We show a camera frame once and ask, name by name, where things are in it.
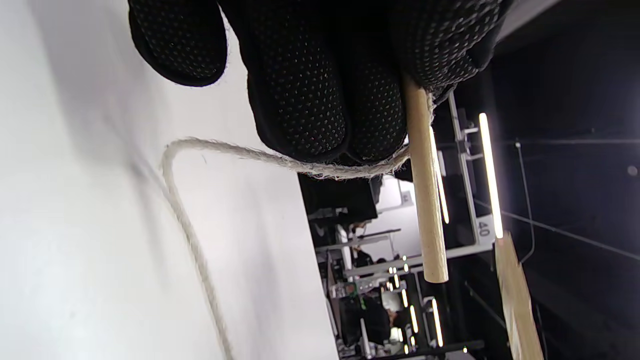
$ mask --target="rope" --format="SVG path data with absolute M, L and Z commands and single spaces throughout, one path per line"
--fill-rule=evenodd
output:
M 430 119 L 433 118 L 433 109 L 428 108 Z M 220 312 L 218 306 L 218 296 L 216 294 L 215 287 L 209 278 L 209 268 L 207 261 L 202 254 L 200 243 L 196 232 L 187 216 L 178 189 L 175 185 L 173 178 L 173 160 L 176 155 L 182 150 L 194 149 L 194 150 L 207 150 L 219 152 L 222 154 L 234 155 L 238 158 L 256 160 L 263 163 L 276 165 L 291 169 L 296 172 L 307 174 L 318 179 L 354 179 L 357 177 L 371 178 L 380 174 L 391 174 L 409 158 L 409 148 L 404 146 L 400 148 L 391 158 L 385 161 L 381 161 L 377 164 L 366 165 L 361 167 L 345 167 L 338 165 L 325 165 L 325 164 L 313 164 L 303 163 L 286 156 L 277 154 L 271 154 L 257 149 L 249 147 L 243 147 L 234 145 L 231 143 L 221 142 L 218 140 L 203 140 L 198 138 L 186 138 L 181 140 L 175 140 L 167 145 L 164 150 L 161 162 L 161 171 L 164 177 L 168 193 L 166 198 L 175 213 L 175 217 L 180 223 L 184 232 L 187 245 L 191 251 L 191 255 L 196 265 L 198 275 L 200 276 L 200 282 L 202 288 L 207 297 L 207 303 L 213 322 L 216 326 L 216 332 L 220 341 L 222 350 L 225 354 L 226 360 L 233 360 L 234 355 L 232 352 L 231 342 L 227 334 L 224 318 Z
M 409 146 L 404 146 L 396 151 L 391 158 L 379 163 L 361 167 L 345 167 L 331 164 L 304 163 L 302 161 L 288 158 L 287 156 L 271 154 L 262 150 L 234 145 L 218 140 L 185 138 L 175 140 L 167 145 L 163 154 L 162 167 L 167 167 L 169 162 L 173 161 L 178 152 L 185 149 L 208 150 L 222 154 L 234 155 L 241 159 L 256 160 L 288 168 L 295 172 L 301 172 L 318 179 L 335 180 L 355 179 L 357 177 L 372 178 L 380 174 L 392 174 L 409 158 Z

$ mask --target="wooden stick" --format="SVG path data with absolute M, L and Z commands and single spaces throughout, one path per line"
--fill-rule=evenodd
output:
M 500 282 L 504 322 L 513 360 L 543 360 L 538 331 L 531 313 L 527 279 L 513 248 L 511 233 L 495 242 L 495 268 Z
M 424 279 L 429 282 L 445 282 L 449 280 L 449 272 L 442 233 L 434 154 L 431 149 L 433 98 L 408 76 L 404 77 L 403 87 Z

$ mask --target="white backdrop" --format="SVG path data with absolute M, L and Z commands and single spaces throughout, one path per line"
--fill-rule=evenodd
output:
M 155 171 L 175 138 L 263 147 L 236 40 L 196 89 L 144 64 L 125 0 L 5 0 L 0 37 L 0 359 L 221 359 Z M 295 174 L 175 172 L 237 358 L 336 359 Z

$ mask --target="gloved hand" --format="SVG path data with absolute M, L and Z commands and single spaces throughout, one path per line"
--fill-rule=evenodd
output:
M 129 0 L 136 48 L 186 86 L 225 70 L 220 8 L 248 70 L 260 139 L 296 160 L 357 166 L 403 144 L 401 73 L 442 102 L 491 58 L 513 0 Z

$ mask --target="led light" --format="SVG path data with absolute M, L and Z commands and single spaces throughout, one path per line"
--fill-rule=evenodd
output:
M 402 302 L 404 304 L 404 307 L 409 306 L 409 301 L 406 298 L 406 290 L 402 289 Z
M 413 325 L 413 332 L 418 333 L 418 319 L 415 318 L 415 309 L 413 305 L 409 308 L 411 313 L 411 324 Z
M 438 314 L 438 303 L 436 299 L 431 299 L 431 307 L 433 307 L 433 318 L 436 322 L 436 335 L 438 336 L 438 346 L 441 347 L 444 343 L 442 341 L 442 330 L 440 329 L 440 315 Z
M 436 137 L 433 128 L 429 127 L 431 132 L 431 152 L 433 153 L 433 168 L 436 169 L 436 179 L 438 180 L 438 192 L 440 193 L 440 204 L 442 205 L 442 218 L 445 224 L 449 223 L 449 210 L 447 209 L 447 200 L 444 197 L 444 185 L 442 184 L 442 174 L 440 173 L 440 162 L 438 161 L 438 151 L 436 150 Z
M 491 211 L 493 214 L 495 237 L 502 239 L 502 217 L 500 215 L 500 200 L 498 199 L 498 184 L 495 180 L 495 167 L 493 166 L 493 152 L 491 150 L 491 136 L 489 135 L 489 123 L 487 122 L 485 113 L 480 114 L 480 136 L 482 137 L 486 176 L 489 182 L 489 196 L 491 198 Z

